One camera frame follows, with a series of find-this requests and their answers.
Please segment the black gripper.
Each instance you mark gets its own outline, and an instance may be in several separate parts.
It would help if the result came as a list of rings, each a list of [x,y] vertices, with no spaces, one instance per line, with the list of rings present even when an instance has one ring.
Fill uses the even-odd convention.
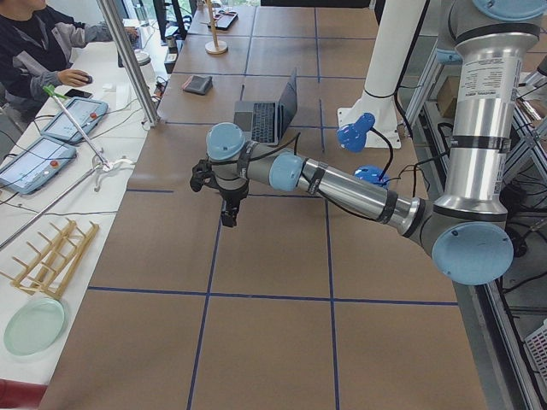
[[[221,208],[221,223],[226,227],[235,227],[237,225],[237,216],[240,203],[249,193],[248,187],[241,187],[237,190],[220,190],[223,204]]]

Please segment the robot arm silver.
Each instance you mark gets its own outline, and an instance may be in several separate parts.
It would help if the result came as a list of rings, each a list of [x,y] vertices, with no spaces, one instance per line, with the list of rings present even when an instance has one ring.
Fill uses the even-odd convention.
[[[499,195],[510,148],[521,65],[538,42],[543,1],[445,1],[438,37],[462,59],[444,192],[435,201],[399,196],[381,184],[244,138],[232,123],[213,126],[207,156],[192,169],[191,188],[224,199],[221,221],[235,226],[250,181],[301,189],[348,214],[392,226],[419,244],[454,282],[489,283],[504,275],[514,248]]]

